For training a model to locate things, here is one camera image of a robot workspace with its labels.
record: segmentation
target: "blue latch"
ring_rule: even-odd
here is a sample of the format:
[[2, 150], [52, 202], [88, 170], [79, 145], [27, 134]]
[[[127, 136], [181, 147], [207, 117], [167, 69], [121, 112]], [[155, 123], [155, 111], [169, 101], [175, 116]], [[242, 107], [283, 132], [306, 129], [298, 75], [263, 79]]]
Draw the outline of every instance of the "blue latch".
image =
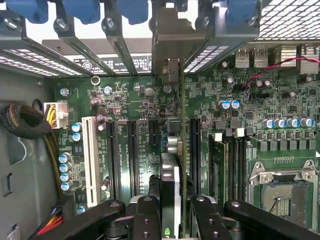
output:
[[48, 21], [47, 0], [5, 0], [6, 6], [28, 19], [33, 24], [44, 24]]
[[226, 21], [235, 26], [251, 21], [258, 17], [256, 14], [257, 0], [227, 0]]
[[130, 25], [142, 24], [148, 20], [148, 0], [117, 0], [119, 14], [129, 20]]
[[94, 24], [100, 20], [99, 0], [62, 0], [65, 11], [83, 24]]

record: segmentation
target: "white power connector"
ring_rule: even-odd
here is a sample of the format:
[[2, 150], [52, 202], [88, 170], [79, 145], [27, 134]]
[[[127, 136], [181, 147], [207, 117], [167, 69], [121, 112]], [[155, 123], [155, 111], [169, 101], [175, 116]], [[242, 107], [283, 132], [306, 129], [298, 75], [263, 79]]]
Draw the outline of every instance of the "white power connector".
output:
[[66, 128], [69, 125], [68, 104], [66, 102], [45, 102], [43, 103], [43, 110], [46, 112], [47, 108], [55, 105], [55, 120], [56, 126], [53, 129]]

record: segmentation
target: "white pci slot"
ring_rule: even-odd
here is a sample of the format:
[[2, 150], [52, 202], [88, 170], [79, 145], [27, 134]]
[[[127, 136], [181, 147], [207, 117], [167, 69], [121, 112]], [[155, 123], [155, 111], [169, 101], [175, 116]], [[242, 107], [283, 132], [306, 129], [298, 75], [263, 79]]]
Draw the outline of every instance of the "white pci slot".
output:
[[101, 200], [97, 127], [94, 116], [82, 118], [82, 137], [87, 206], [91, 208]]

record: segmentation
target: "metal bracket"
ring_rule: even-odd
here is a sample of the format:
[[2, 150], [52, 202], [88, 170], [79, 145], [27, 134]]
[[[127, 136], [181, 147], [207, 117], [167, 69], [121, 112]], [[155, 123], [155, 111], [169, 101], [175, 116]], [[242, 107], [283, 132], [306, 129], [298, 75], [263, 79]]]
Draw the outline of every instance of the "metal bracket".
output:
[[104, 0], [104, 19], [101, 27], [106, 39], [119, 56], [130, 75], [137, 76], [135, 64], [122, 33], [122, 16], [118, 13], [115, 0]]
[[61, 1], [57, 0], [55, 5], [56, 20], [53, 23], [53, 28], [58, 37], [77, 53], [89, 59], [92, 63], [97, 64], [106, 74], [114, 76], [116, 73], [86, 44], [76, 37], [74, 18], [66, 13]]

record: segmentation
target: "motherboard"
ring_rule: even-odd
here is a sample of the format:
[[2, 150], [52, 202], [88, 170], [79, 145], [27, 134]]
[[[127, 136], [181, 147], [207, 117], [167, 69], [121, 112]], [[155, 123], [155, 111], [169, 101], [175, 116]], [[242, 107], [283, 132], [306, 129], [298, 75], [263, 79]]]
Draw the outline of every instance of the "motherboard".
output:
[[160, 77], [57, 79], [69, 121], [58, 130], [63, 192], [75, 196], [78, 213], [147, 195], [161, 153], [182, 154], [185, 111], [196, 194], [222, 206], [244, 200], [319, 232], [320, 81], [279, 68], [244, 87], [260, 70], [186, 75], [184, 89]]

